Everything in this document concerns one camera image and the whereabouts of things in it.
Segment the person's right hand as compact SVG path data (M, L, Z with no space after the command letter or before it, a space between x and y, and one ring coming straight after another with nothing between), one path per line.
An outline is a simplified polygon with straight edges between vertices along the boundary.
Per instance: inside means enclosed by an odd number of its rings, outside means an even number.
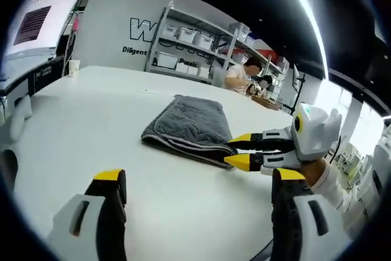
M322 176L326 162L323 158L303 164L300 173L305 177L306 182L312 187Z

